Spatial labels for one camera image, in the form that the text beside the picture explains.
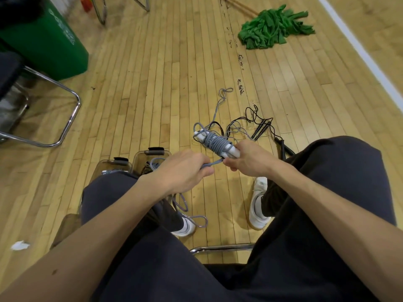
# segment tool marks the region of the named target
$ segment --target mop handle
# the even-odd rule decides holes
[[[247,9],[249,10],[252,14],[254,14],[255,16],[258,16],[259,13],[254,11],[253,9],[251,9],[250,7],[246,6],[245,4],[242,4],[241,2],[237,1],[237,0],[225,0],[225,1],[231,1],[232,3],[237,4],[238,6],[240,6],[241,8]]]

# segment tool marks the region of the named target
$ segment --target gym floor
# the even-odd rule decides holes
[[[76,213],[97,163],[139,150],[191,148],[193,124],[212,119],[220,88],[233,87],[217,120],[227,125],[256,104],[274,116],[276,131],[295,152],[320,138],[350,135],[381,150],[403,228],[403,116],[318,0],[240,0],[256,11],[286,3],[308,10],[316,35],[291,36],[273,49],[246,51],[237,34],[249,20],[220,0],[106,0],[108,24],[73,6],[68,21],[90,53],[86,73],[63,81],[82,108],[62,146],[0,146],[0,290],[48,252],[63,217]],[[403,92],[402,0],[329,0]],[[39,83],[15,133],[40,141],[60,134],[74,99]],[[258,143],[277,155],[265,134]],[[185,194],[193,215],[209,219],[183,243],[188,248],[254,242],[247,223],[253,178],[215,166]],[[24,240],[31,246],[13,252]],[[199,255],[203,263],[245,263],[248,252]]]

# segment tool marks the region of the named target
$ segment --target white handle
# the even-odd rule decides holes
[[[202,133],[199,132],[200,131],[195,131],[194,135],[199,139],[200,142],[203,142],[209,132],[208,131],[203,131]],[[225,147],[225,149],[228,151],[223,151],[220,154],[220,156],[223,158],[239,158],[241,156],[241,152],[236,147],[234,146],[231,147],[231,144],[228,144]]]

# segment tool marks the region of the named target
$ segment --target trousers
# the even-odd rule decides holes
[[[287,162],[396,225],[381,154],[367,143],[345,136],[318,140]],[[94,180],[83,192],[83,223],[118,200],[136,181],[126,173]],[[169,204],[157,207],[128,237],[93,300],[377,300],[294,200],[272,181],[262,198],[262,212],[275,219],[256,242],[247,264],[201,264],[170,233],[182,228],[181,218]]]

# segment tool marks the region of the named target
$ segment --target white sneaker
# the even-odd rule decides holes
[[[257,177],[253,190],[254,192],[249,209],[249,222],[253,227],[263,229],[272,219],[272,217],[266,217],[262,213],[262,196],[267,190],[267,178]]]
[[[184,237],[192,234],[196,230],[196,226],[189,219],[182,217],[183,228],[179,231],[171,232],[175,236]]]

